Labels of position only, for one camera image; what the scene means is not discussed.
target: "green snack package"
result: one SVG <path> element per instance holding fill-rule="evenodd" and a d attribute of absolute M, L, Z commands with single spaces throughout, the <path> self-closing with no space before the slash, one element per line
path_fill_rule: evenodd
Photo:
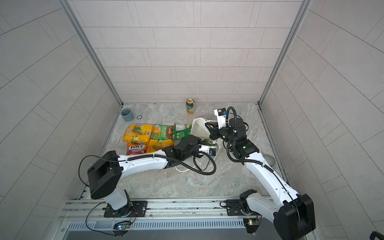
<path fill-rule="evenodd" d="M 192 124 L 175 124 L 173 140 L 180 140 L 191 133 Z"/>
<path fill-rule="evenodd" d="M 155 124 L 152 128 L 151 139 L 172 139 L 174 126 Z"/>

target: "tiled wall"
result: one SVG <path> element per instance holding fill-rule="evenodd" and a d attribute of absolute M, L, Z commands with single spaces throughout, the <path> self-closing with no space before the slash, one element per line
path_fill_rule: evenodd
<path fill-rule="evenodd" d="M 41 239 L 119 105 L 56 0 L 2 0 L 0 14 L 0 239 Z"/>
<path fill-rule="evenodd" d="M 126 103 L 259 101 L 301 4 L 68 2 Z"/>
<path fill-rule="evenodd" d="M 262 108 L 323 239 L 384 233 L 384 1 L 314 0 Z"/>

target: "metal corner post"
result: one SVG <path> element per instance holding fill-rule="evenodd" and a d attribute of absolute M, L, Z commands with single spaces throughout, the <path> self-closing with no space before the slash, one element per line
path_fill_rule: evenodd
<path fill-rule="evenodd" d="M 99 58 L 97 57 L 95 51 L 93 50 L 91 44 L 89 43 L 89 40 L 87 39 L 85 33 L 83 32 L 82 27 L 80 26 L 75 15 L 73 14 L 71 7 L 69 6 L 67 0 L 58 0 L 58 2 L 59 2 L 59 5 L 61 6 L 61 9 L 63 10 L 65 16 L 67 17 L 68 21 L 70 22 L 72 28 L 74 29 L 75 33 L 79 37 L 82 45 L 84 46 L 85 50 L 87 51 L 89 57 L 91 58 L 92 62 L 95 64 L 97 71 L 100 73 L 101 77 L 106 82 L 108 88 L 112 91 L 112 93 L 115 96 L 116 100 L 118 101 L 119 105 L 122 106 L 123 102 L 121 101 L 118 93 L 116 92 L 115 88 L 113 87 L 111 80 L 109 79 L 107 73 L 105 72 L 105 69 L 103 68 L 103 66 L 102 66 Z"/>
<path fill-rule="evenodd" d="M 292 27 L 288 33 L 288 37 L 286 38 L 284 45 L 283 45 L 283 48 L 281 49 L 281 52 L 279 54 L 279 57 L 277 58 L 277 61 L 273 67 L 271 76 L 269 77 L 269 80 L 265 85 L 265 89 L 264 89 L 262 96 L 260 98 L 260 101 L 259 101 L 260 107 L 262 106 L 263 102 L 265 101 L 265 98 L 269 92 L 269 89 L 271 89 L 273 81 L 275 80 L 276 75 L 279 72 L 279 69 L 283 63 L 283 60 L 284 60 L 285 56 L 287 55 L 288 50 L 293 43 L 293 40 L 295 39 L 297 31 L 299 30 L 300 25 L 303 22 L 304 17 L 308 12 L 308 9 L 309 9 L 311 2 L 312 2 L 312 0 L 303 0 L 301 2 L 299 11 L 297 12 L 296 18 L 293 21 Z"/>

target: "ribbed round container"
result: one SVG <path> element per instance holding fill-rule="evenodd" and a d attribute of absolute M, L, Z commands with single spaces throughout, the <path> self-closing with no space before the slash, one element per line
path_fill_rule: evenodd
<path fill-rule="evenodd" d="M 271 155 L 264 154 L 263 157 L 269 164 L 269 166 L 271 166 L 271 168 L 274 168 L 276 166 L 276 160 Z"/>

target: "snack package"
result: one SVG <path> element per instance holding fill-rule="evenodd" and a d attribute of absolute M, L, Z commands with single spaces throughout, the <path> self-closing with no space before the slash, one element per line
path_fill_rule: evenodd
<path fill-rule="evenodd" d="M 165 140 L 151 139 L 149 140 L 149 143 L 148 143 L 147 153 L 156 152 L 157 150 L 163 149 L 165 147 L 169 147 L 171 145 L 173 145 L 173 141 L 171 139 L 165 139 Z"/>
<path fill-rule="evenodd" d="M 138 155 L 143 154 L 147 152 L 147 146 L 146 144 L 127 144 L 127 155 Z"/>
<path fill-rule="evenodd" d="M 151 139 L 172 139 L 173 126 L 153 125 Z"/>
<path fill-rule="evenodd" d="M 151 138 L 152 125 L 150 124 L 131 124 L 125 130 L 122 140 L 128 144 L 148 143 Z"/>
<path fill-rule="evenodd" d="M 192 124 L 175 124 L 173 129 L 173 140 L 180 140 L 191 133 Z"/>

